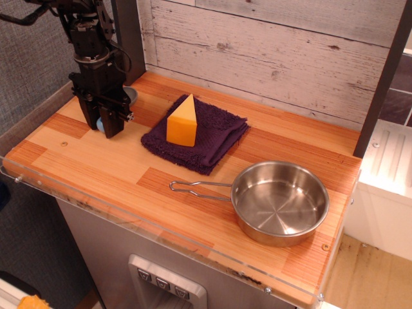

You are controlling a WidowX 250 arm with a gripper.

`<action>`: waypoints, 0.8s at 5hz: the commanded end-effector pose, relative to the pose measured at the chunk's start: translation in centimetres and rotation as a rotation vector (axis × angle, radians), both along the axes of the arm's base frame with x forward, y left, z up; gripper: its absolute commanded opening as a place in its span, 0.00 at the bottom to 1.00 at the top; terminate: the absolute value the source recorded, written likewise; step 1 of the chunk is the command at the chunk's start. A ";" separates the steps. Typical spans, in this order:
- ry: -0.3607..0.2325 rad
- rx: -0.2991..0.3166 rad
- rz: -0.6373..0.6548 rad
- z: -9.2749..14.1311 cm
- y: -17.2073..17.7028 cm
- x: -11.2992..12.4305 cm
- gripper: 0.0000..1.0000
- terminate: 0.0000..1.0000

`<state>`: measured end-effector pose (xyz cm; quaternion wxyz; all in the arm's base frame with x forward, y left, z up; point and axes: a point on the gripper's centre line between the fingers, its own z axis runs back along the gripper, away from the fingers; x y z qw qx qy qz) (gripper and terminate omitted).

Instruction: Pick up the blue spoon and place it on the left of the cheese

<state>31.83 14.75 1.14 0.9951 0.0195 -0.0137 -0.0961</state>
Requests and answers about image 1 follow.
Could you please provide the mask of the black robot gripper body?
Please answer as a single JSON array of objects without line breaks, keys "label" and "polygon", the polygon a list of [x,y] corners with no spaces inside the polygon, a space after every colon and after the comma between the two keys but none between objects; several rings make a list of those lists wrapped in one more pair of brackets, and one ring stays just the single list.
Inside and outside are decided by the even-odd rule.
[{"label": "black robot gripper body", "polygon": [[95,98],[99,108],[112,109],[126,122],[133,119],[133,112],[129,108],[130,98],[123,90],[126,74],[113,61],[99,66],[80,64],[79,68],[79,73],[69,74],[73,94],[78,99]]}]

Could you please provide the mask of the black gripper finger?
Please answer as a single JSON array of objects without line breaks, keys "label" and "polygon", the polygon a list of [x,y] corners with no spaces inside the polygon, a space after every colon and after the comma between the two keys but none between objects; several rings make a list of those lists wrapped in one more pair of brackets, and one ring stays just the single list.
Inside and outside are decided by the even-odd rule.
[{"label": "black gripper finger", "polygon": [[80,98],[79,104],[88,126],[92,130],[97,130],[97,121],[100,118],[100,111],[96,99],[91,98],[90,100],[88,100]]},{"label": "black gripper finger", "polygon": [[124,129],[124,121],[112,109],[100,107],[99,113],[99,129],[106,138],[112,138]]}]

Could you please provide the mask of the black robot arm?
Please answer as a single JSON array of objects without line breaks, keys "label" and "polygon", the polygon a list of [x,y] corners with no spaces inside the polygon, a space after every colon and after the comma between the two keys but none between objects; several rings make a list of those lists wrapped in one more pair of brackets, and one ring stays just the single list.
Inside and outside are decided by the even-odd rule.
[{"label": "black robot arm", "polygon": [[74,48],[78,73],[70,73],[73,94],[88,126],[96,130],[101,122],[106,138],[112,138],[133,119],[131,99],[124,90],[127,53],[112,40],[115,32],[102,1],[37,1],[54,8]]}]

